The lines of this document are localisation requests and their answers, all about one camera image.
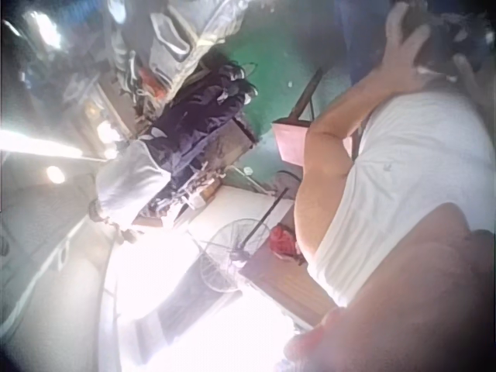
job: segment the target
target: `white fabric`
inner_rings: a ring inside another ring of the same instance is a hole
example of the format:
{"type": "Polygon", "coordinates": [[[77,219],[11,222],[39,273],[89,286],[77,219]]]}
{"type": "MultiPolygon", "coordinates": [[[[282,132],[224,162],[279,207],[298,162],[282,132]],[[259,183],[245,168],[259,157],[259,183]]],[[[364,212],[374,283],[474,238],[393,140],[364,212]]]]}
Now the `white fabric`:
{"type": "Polygon", "coordinates": [[[170,175],[153,161],[144,142],[131,142],[122,156],[97,174],[96,190],[103,213],[121,229],[128,229],[141,209],[169,183],[170,175]]]}
{"type": "Polygon", "coordinates": [[[454,203],[494,231],[494,147],[473,106],[446,91],[402,96],[370,118],[343,199],[308,272],[346,307],[432,210],[454,203]]]}

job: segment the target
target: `light fixture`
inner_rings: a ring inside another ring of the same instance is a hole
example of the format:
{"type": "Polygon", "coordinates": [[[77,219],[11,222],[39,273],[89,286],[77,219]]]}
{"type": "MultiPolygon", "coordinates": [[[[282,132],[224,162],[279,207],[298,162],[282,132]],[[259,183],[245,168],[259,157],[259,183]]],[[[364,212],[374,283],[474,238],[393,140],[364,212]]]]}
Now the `light fixture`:
{"type": "Polygon", "coordinates": [[[108,0],[107,6],[114,21],[122,25],[126,21],[126,3],[124,0],[108,0]]]}
{"type": "Polygon", "coordinates": [[[60,49],[62,36],[57,31],[57,25],[53,23],[48,15],[40,12],[31,12],[30,15],[36,21],[43,41],[53,48],[60,49]]]}
{"type": "Polygon", "coordinates": [[[33,139],[20,133],[0,129],[0,150],[13,153],[32,153],[46,157],[80,158],[83,152],[76,147],[61,145],[44,139],[33,139]]]}
{"type": "Polygon", "coordinates": [[[119,132],[113,129],[112,124],[107,120],[102,122],[96,130],[98,132],[98,138],[105,144],[122,140],[119,132]]]}
{"type": "Polygon", "coordinates": [[[46,169],[46,175],[54,184],[63,184],[65,182],[64,172],[59,167],[48,167],[46,169]]]}
{"type": "Polygon", "coordinates": [[[6,25],[14,35],[16,35],[17,37],[21,37],[21,33],[9,21],[3,20],[2,23],[6,25]]]}
{"type": "Polygon", "coordinates": [[[105,150],[104,155],[106,159],[109,160],[115,159],[118,155],[117,149],[107,149],[105,150]]]}

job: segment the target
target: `clothing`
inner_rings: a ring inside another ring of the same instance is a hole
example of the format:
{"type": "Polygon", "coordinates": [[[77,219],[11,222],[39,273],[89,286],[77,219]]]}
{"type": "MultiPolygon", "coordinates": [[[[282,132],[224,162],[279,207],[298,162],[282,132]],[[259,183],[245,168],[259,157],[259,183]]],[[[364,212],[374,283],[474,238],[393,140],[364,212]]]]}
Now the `clothing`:
{"type": "Polygon", "coordinates": [[[128,229],[138,215],[161,217],[169,203],[155,200],[157,194],[163,194],[171,178],[181,181],[187,176],[191,162],[241,111],[245,94],[237,90],[229,95],[237,82],[222,73],[228,70],[221,67],[203,79],[98,173],[100,206],[121,229],[128,229]]]}
{"type": "Polygon", "coordinates": [[[370,118],[343,198],[308,268],[347,306],[431,211],[457,205],[471,230],[494,231],[494,147],[475,108],[452,91],[404,95],[370,118]]]}
{"type": "Polygon", "coordinates": [[[236,84],[227,76],[211,73],[198,90],[173,105],[153,124],[163,135],[149,132],[154,138],[147,137],[145,143],[157,164],[175,175],[203,153],[219,129],[244,107],[243,92],[227,94],[236,84]]]}
{"type": "Polygon", "coordinates": [[[98,172],[100,207],[112,222],[126,230],[143,206],[167,185],[170,175],[155,163],[143,141],[133,141],[120,157],[98,172]]]}

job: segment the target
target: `wall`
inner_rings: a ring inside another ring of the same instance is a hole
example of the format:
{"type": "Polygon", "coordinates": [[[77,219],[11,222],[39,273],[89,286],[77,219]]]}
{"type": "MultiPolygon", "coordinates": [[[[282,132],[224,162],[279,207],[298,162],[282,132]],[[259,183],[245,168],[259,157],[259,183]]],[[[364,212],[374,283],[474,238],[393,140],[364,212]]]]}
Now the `wall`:
{"type": "MultiPolygon", "coordinates": [[[[222,186],[214,200],[189,225],[188,231],[205,248],[208,241],[224,226],[238,219],[261,219],[275,198],[229,186],[222,186]]],[[[282,200],[265,222],[277,225],[289,208],[291,200],[282,200]]]]}

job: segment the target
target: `red object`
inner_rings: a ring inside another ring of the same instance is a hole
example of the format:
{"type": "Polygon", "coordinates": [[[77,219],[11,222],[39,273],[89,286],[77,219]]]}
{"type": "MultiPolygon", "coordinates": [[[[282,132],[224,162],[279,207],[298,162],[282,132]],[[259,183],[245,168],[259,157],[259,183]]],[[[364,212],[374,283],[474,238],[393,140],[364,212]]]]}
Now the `red object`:
{"type": "Polygon", "coordinates": [[[161,100],[167,95],[167,90],[158,82],[153,74],[146,68],[140,68],[138,71],[141,79],[143,80],[143,87],[147,89],[155,98],[161,100]]]}
{"type": "Polygon", "coordinates": [[[282,224],[278,224],[270,231],[269,247],[280,258],[299,256],[294,233],[282,224]]]}

